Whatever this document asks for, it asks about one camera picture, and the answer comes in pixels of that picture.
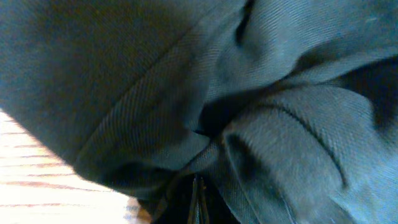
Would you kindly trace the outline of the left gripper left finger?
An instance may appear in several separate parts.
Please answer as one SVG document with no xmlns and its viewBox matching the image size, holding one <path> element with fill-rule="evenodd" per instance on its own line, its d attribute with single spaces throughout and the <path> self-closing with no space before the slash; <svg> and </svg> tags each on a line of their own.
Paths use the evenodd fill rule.
<svg viewBox="0 0 398 224">
<path fill-rule="evenodd" d="M 197 215 L 197 175 L 189 175 L 169 185 L 155 210 L 153 224 L 195 223 Z"/>
</svg>

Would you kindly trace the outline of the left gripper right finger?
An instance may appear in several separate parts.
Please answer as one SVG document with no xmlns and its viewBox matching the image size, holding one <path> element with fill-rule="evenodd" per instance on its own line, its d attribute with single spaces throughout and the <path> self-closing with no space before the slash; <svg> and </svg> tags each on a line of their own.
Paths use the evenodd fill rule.
<svg viewBox="0 0 398 224">
<path fill-rule="evenodd" d="M 202 224 L 239 224 L 218 190 L 202 177 L 198 181 L 198 214 Z"/>
</svg>

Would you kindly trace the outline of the black polo shirt with logo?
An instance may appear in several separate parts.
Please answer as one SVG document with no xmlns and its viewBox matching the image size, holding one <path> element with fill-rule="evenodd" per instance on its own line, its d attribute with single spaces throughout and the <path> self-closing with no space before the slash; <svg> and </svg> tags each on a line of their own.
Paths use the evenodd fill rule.
<svg viewBox="0 0 398 224">
<path fill-rule="evenodd" d="M 152 219 L 397 222 L 396 0 L 3 0 L 1 108 Z"/>
</svg>

